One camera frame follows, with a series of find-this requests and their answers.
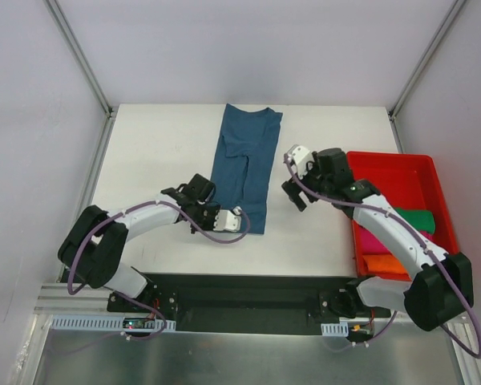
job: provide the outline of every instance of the wall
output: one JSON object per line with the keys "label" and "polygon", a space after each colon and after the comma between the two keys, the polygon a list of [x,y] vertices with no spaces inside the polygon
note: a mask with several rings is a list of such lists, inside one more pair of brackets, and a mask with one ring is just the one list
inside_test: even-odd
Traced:
{"label": "wall", "polygon": [[103,113],[42,1],[0,2],[0,384],[75,215]]}
{"label": "wall", "polygon": [[453,0],[60,0],[113,105],[395,102]]}
{"label": "wall", "polygon": [[407,152],[433,156],[481,320],[481,0],[468,2],[398,116]]}

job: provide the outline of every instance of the plastic container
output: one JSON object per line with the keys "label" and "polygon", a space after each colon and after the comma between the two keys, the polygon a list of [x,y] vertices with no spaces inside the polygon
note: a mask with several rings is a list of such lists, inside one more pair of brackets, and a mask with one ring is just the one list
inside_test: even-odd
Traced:
{"label": "plastic container", "polygon": [[[449,253],[459,251],[451,219],[433,160],[426,155],[348,152],[354,179],[370,180],[393,207],[426,209],[435,217],[433,242]],[[371,274],[362,255],[359,226],[352,221],[354,251],[359,276]],[[379,277],[409,281],[407,274],[377,274]]]}

